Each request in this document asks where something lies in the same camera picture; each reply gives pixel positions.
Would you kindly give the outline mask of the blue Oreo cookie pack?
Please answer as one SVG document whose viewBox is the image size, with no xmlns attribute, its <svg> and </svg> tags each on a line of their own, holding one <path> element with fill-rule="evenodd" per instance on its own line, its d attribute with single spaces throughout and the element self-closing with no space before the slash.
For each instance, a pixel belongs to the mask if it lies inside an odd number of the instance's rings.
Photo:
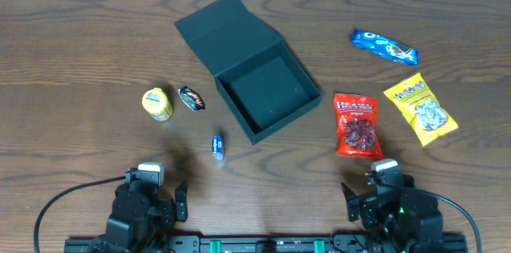
<svg viewBox="0 0 511 253">
<path fill-rule="evenodd" d="M 412 66 L 419 64 L 418 51 L 415 48 L 373 32 L 354 29 L 351 43 L 391 61 Z"/>
</svg>

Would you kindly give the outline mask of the yellow Mentos gum bottle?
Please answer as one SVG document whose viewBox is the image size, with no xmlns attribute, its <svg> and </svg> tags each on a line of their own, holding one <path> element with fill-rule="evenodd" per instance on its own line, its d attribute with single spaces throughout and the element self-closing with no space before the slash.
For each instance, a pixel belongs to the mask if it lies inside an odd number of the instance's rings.
<svg viewBox="0 0 511 253">
<path fill-rule="evenodd" d="M 173 114 L 173 107 L 166 93 L 160 88 L 148 90 L 142 97 L 142 106 L 156 121 L 166 121 Z"/>
</svg>

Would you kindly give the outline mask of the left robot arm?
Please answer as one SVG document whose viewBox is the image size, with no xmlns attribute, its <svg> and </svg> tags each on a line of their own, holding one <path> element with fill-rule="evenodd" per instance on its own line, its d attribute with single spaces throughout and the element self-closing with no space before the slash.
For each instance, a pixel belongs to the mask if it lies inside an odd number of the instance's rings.
<svg viewBox="0 0 511 253">
<path fill-rule="evenodd" d="M 186 221 L 188 182 L 182 182 L 175 189 L 173 198 L 161 199 L 160 178 L 163 176 L 140 169 L 126 172 L 126 181 L 115 191 L 105 234 L 94 238 L 87 251 L 125 253 L 156 249 L 159 229 Z"/>
</svg>

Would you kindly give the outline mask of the red snack bag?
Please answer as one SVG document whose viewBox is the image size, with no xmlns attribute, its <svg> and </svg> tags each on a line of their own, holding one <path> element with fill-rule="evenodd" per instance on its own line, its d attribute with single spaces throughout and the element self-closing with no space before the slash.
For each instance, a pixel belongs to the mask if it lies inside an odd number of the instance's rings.
<svg viewBox="0 0 511 253">
<path fill-rule="evenodd" d="M 373 97 L 336 93 L 337 154 L 382 159 L 376 133 L 378 103 Z"/>
</svg>

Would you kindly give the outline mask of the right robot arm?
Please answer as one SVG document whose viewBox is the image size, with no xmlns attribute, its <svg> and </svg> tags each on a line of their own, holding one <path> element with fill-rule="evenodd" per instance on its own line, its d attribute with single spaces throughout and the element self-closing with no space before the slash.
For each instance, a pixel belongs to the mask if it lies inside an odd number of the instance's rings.
<svg viewBox="0 0 511 253">
<path fill-rule="evenodd" d="M 348 219 L 361 220 L 370 235 L 368 252 L 442 252 L 443 217 L 434 197 L 420 193 L 414 178 L 395 160 L 382 160 L 366 173 L 376 189 L 357 195 L 342 184 Z"/>
</svg>

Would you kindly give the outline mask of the yellow snack bag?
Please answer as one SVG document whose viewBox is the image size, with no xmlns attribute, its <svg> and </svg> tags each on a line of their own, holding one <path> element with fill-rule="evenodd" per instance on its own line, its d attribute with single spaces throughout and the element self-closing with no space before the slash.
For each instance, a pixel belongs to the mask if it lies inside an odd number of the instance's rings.
<svg viewBox="0 0 511 253">
<path fill-rule="evenodd" d="M 458 129 L 458 123 L 441 107 L 420 73 L 400 81 L 383 93 L 414 130 L 422 146 Z"/>
</svg>

